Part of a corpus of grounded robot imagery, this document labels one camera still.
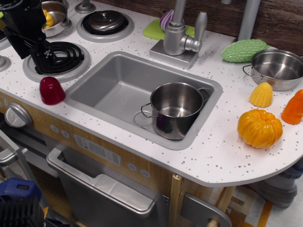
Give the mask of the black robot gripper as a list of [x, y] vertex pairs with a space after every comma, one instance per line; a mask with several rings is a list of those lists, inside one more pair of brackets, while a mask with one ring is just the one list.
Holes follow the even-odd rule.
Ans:
[[48, 41], [41, 42], [29, 49], [38, 74], [52, 73], [55, 64], [53, 50]]

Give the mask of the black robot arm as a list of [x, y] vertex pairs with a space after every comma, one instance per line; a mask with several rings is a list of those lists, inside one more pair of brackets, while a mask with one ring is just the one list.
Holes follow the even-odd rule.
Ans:
[[2, 0], [0, 28], [21, 59], [32, 57], [39, 74], [50, 73], [55, 64], [51, 45], [42, 32], [46, 18], [40, 0]]

